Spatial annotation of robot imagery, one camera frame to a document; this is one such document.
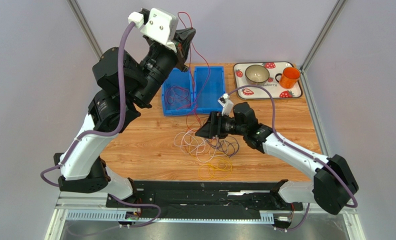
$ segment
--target wooden table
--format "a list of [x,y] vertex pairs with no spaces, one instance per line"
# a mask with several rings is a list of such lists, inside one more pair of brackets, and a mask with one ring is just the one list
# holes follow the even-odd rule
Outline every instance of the wooden table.
[[[235,89],[234,64],[212,64],[224,66],[226,91]],[[234,104],[244,102],[236,94],[231,95]],[[270,100],[249,100],[260,123],[272,125]],[[164,116],[161,90],[151,102],[151,109],[138,109],[141,117],[134,120],[124,133],[114,139],[102,152],[101,157],[108,166],[121,175],[134,180],[188,180],[200,181],[198,168],[203,164],[194,157],[181,152],[174,146],[174,137],[184,132],[186,116]],[[275,100],[276,129],[291,141],[320,153],[314,125],[305,96],[295,99]],[[262,154],[246,145],[241,136],[235,136],[240,143],[237,155],[230,160],[233,171],[223,181],[277,182],[281,179],[308,181],[300,171],[276,157]],[[206,171],[202,177],[208,177]]]

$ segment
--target mug handle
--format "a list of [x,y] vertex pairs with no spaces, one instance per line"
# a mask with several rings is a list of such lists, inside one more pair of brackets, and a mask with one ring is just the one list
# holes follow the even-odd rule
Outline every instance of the mug handle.
[[275,75],[275,80],[279,83],[280,81],[277,79],[277,77],[278,76],[282,76],[283,74],[282,73],[277,73],[276,75]]

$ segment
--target blue bin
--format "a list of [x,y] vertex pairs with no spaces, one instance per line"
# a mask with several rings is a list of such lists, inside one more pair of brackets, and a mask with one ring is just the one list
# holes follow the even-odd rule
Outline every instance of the blue bin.
[[162,84],[162,112],[164,116],[182,116],[194,109],[192,78],[189,72],[175,68]]
[[195,67],[195,90],[193,91],[193,95],[194,99],[196,99],[197,114],[222,111],[222,106],[218,102],[218,99],[226,92],[225,71],[223,66],[211,66],[210,69],[210,77],[203,88],[209,75],[209,68],[207,66]]

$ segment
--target white tray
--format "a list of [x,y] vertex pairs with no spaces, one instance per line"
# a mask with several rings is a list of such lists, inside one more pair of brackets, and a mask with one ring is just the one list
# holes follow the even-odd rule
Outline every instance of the white tray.
[[[233,66],[233,72],[235,75],[236,87],[242,87],[245,85],[256,84],[247,80],[245,76],[246,69],[251,65],[262,65],[269,71],[269,80],[264,83],[258,84],[269,91],[274,99],[284,98],[300,98],[302,96],[302,88],[300,83],[297,82],[291,89],[283,88],[276,80],[277,74],[282,74],[284,69],[287,67],[293,67],[293,65],[286,61],[278,62],[248,62],[248,63],[237,63]],[[256,87],[243,88],[237,91],[240,98],[244,100],[250,99],[269,99],[268,94]]]

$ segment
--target white wall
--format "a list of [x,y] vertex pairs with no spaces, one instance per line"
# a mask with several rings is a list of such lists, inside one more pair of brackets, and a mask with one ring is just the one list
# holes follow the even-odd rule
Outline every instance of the white wall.
[[78,132],[96,61],[66,1],[0,1],[0,239],[44,238],[59,189],[40,172]]
[[[301,64],[336,0],[78,0],[102,51],[118,46],[128,16],[141,8],[188,12],[197,50],[211,63],[290,61]],[[189,27],[188,17],[181,15]],[[139,62],[148,44],[139,31],[127,41]],[[204,61],[195,53],[192,62]]]
[[348,1],[307,77],[330,151],[359,184],[367,239],[396,240],[396,1]]

